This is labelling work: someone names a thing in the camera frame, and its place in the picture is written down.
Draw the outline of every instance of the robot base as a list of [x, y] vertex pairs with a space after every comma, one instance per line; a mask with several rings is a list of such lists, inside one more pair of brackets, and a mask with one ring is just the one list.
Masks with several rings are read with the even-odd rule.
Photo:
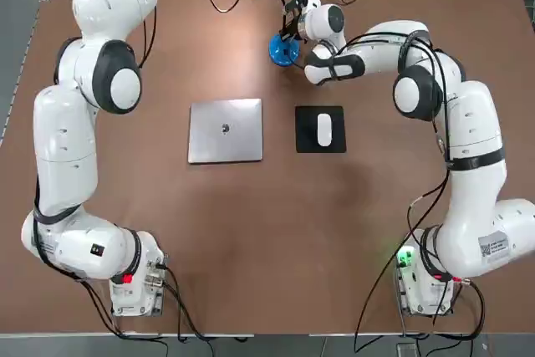
[[[423, 230], [416, 229], [415, 236], [420, 241]], [[453, 281], [443, 283], [433, 278], [425, 270], [420, 258], [420, 246], [410, 237], [398, 251], [395, 268], [396, 297], [399, 298], [404, 315], [434, 316], [437, 311], [444, 286], [446, 295], [438, 308], [438, 315], [451, 313]]]
[[163, 309], [163, 282], [166, 271], [156, 268], [165, 264], [166, 256], [158, 248], [154, 237], [147, 232], [137, 232], [141, 240], [141, 260], [131, 283], [115, 284], [110, 281], [110, 295], [114, 316], [160, 316]]

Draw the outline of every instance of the qr code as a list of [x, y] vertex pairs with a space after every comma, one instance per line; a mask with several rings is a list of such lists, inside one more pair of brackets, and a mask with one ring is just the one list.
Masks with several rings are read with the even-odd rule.
[[490, 244], [487, 244], [487, 245], [484, 245], [484, 246], [482, 246], [480, 244], [479, 247], [481, 248], [481, 254], [482, 254], [483, 257], [491, 255], [491, 245]]

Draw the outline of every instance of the green led light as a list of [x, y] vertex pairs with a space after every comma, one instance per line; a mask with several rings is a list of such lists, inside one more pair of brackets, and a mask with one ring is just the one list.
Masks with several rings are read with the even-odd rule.
[[411, 246], [403, 246], [397, 253], [398, 264], [404, 268], [410, 266], [412, 256], [415, 253], [415, 248]]

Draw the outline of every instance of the white robotic arm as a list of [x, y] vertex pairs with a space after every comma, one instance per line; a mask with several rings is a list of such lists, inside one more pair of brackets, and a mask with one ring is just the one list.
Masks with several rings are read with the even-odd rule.
[[78, 278], [110, 279], [116, 315], [161, 312], [163, 272], [156, 264], [165, 256], [149, 233], [117, 227], [88, 214], [82, 204], [98, 182], [98, 110], [121, 115], [140, 101], [140, 69], [125, 40], [156, 2], [73, 0], [82, 37], [65, 42], [56, 85], [43, 89], [34, 104], [38, 184], [34, 210], [23, 224], [23, 244]]
[[444, 278], [477, 277], [535, 250], [535, 205], [522, 199], [497, 202], [507, 170], [490, 91], [483, 83], [466, 81], [464, 69], [451, 56], [431, 51], [424, 24], [381, 23], [346, 47], [340, 38], [344, 26], [336, 23], [343, 18], [329, 18], [341, 14], [339, 7], [313, 2], [298, 16], [292, 33], [320, 41], [306, 57], [304, 71], [311, 83], [397, 70], [395, 108], [441, 128], [439, 144], [451, 175], [450, 207], [440, 226], [417, 230], [420, 241], [409, 237], [405, 243], [400, 283], [412, 314], [435, 314], [447, 290], [440, 310], [445, 314], [453, 285]]

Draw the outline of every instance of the blue object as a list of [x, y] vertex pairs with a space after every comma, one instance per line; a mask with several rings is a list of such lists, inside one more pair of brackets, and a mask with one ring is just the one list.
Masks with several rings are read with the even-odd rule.
[[283, 42], [281, 36], [276, 34], [269, 41], [269, 57], [279, 66], [291, 66], [299, 56], [299, 42], [290, 38]]

